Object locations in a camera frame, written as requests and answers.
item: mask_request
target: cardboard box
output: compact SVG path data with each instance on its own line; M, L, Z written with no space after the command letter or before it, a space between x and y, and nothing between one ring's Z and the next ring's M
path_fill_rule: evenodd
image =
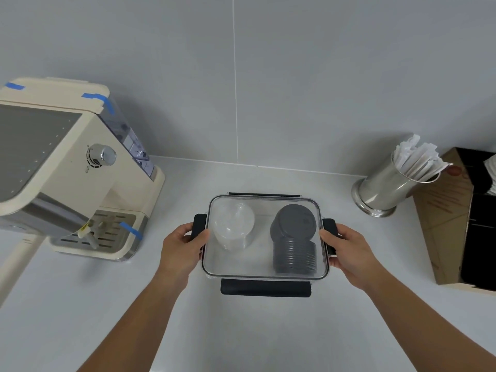
M496 196L484 161L494 153L453 148L454 163L413 194L436 282L496 295Z

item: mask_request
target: person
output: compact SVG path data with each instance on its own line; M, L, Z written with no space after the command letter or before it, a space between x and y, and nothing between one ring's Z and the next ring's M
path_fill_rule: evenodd
M169 321L174 303L207 242L205 230L190 240L192 223L179 226L164 239L154 277L78 372L148 372ZM320 230L336 249L330 265L363 290L381 313L406 355L421 372L495 371L496 356L473 342L375 258L365 238L338 224L343 239Z

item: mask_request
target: drip tray grate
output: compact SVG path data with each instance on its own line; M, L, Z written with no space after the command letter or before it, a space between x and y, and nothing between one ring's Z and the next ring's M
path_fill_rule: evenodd
M89 225L98 242L99 252L115 253L122 249L129 236L129 231L120 226L125 222L134 225L136 216L127 213L98 210L90 219ZM86 239L80 239L77 234L64 237L51 237L50 242L56 246L65 246L79 250L95 250Z

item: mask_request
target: stainless steel canister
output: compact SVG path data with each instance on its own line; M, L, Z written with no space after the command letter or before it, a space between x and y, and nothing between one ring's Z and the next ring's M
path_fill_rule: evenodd
M412 180L394 166L391 155L374 173L353 184L351 196L363 212L377 218L387 217L396 210L396 205L412 195L417 186L434 182L439 175L429 181Z

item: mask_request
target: person's left hand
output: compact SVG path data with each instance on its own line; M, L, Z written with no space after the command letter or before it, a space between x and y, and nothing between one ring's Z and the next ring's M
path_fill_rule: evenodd
M179 292L188 284L188 276L198 263L201 248L204 246L210 231L202 231L195 239L187 235L193 223L177 227L165 239L160 254L160 264L155 279L164 284L172 284Z

